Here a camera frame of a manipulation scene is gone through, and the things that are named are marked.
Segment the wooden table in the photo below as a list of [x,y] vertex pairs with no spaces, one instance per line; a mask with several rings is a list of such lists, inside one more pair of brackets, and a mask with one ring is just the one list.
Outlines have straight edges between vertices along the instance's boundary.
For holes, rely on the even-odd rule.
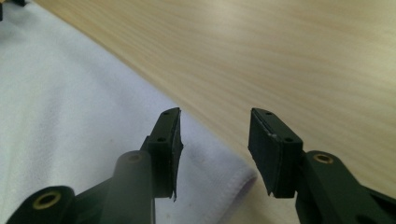
[[[396,197],[395,1],[36,1],[251,164],[255,106]],[[293,203],[267,197],[259,178],[231,223],[296,223]]]

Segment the brass insert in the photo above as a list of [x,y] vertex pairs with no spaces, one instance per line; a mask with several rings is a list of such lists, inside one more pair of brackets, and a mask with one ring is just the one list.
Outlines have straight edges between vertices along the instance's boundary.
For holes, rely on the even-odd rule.
[[316,154],[314,156],[314,159],[315,159],[315,161],[325,163],[325,164],[332,164],[334,162],[332,157],[325,155],[325,154]]
[[59,191],[53,190],[42,194],[40,197],[35,199],[33,202],[33,208],[35,210],[42,210],[49,208],[61,200],[61,193]]

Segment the black plastic part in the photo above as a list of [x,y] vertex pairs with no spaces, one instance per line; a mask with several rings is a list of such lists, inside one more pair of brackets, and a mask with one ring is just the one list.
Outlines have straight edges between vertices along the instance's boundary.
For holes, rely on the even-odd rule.
[[111,179],[76,196],[76,224],[99,223]]
[[123,154],[111,179],[100,224],[155,222],[151,158],[146,151]]
[[334,155],[307,152],[302,168],[306,185],[321,214],[322,222],[319,223],[393,223]]
[[303,141],[270,111],[251,110],[248,149],[256,162],[268,194],[293,198],[297,166],[304,155]]
[[156,198],[177,196],[177,170],[183,144],[180,137],[180,109],[173,108],[161,113],[141,148],[152,159],[154,195]]
[[[171,197],[173,192],[176,198],[182,148],[180,109],[164,111],[141,150],[119,158],[112,178],[78,196],[68,187],[42,189],[26,199],[7,224],[155,223],[154,198]],[[34,209],[32,204],[47,193],[52,196],[43,203],[61,197],[48,208]]]
[[49,187],[27,198],[7,224],[66,224],[74,222],[74,191]]
[[366,190],[379,207],[396,223],[396,200],[373,189],[366,188]]

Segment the white cloth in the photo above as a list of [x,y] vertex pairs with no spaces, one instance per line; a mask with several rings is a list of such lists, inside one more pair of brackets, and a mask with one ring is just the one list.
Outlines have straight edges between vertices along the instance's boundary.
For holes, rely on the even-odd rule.
[[[48,186],[76,194],[138,150],[177,106],[88,37],[35,3],[4,5],[0,22],[0,223]],[[186,112],[177,200],[156,200],[157,223],[219,223],[255,172]]]

